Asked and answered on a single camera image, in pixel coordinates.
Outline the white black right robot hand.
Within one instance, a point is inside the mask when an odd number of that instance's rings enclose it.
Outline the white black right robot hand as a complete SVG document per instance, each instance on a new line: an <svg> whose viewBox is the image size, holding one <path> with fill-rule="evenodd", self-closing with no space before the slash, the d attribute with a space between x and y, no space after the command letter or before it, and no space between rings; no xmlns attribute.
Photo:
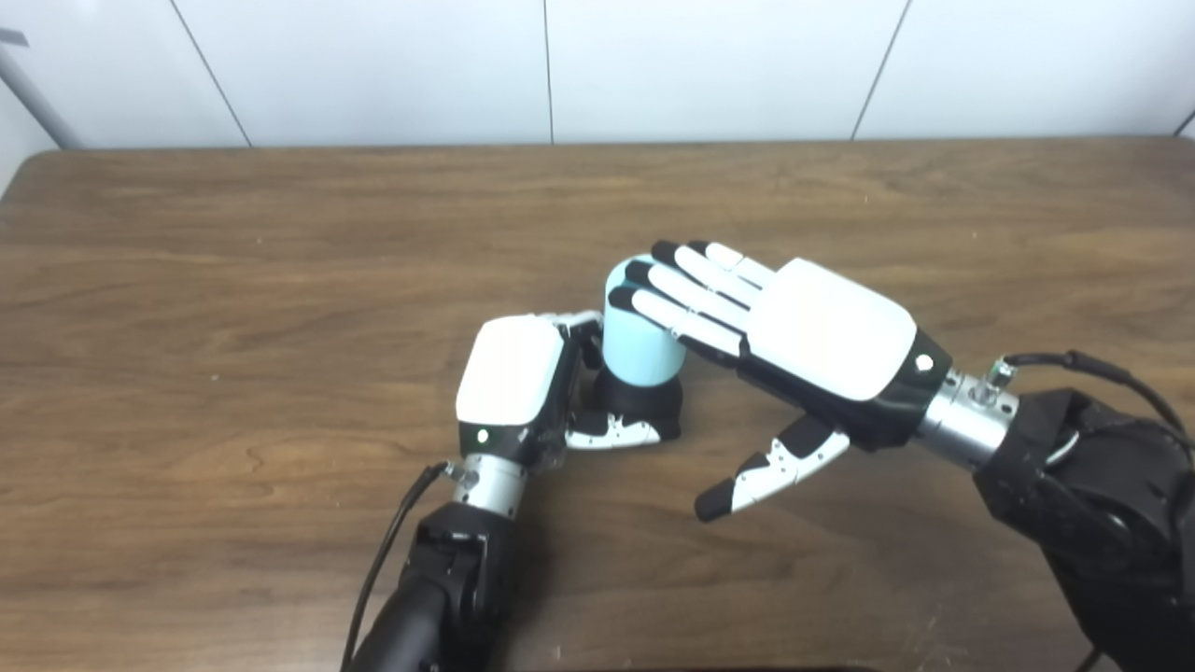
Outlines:
<svg viewBox="0 0 1195 672"><path fill-rule="evenodd" d="M907 445L952 366L900 303L810 259L773 271L717 242L654 243L609 301L799 411L695 497L700 523L773 497L851 447Z"/></svg>

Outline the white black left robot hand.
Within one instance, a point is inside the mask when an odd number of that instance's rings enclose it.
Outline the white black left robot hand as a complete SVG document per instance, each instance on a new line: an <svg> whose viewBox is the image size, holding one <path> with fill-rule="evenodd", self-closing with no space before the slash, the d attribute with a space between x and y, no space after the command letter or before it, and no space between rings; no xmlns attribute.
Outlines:
<svg viewBox="0 0 1195 672"><path fill-rule="evenodd" d="M678 380L635 387L602 353L603 314L508 314L474 336L456 391L460 453L496 456L526 472L569 448L603 451L682 436Z"/></svg>

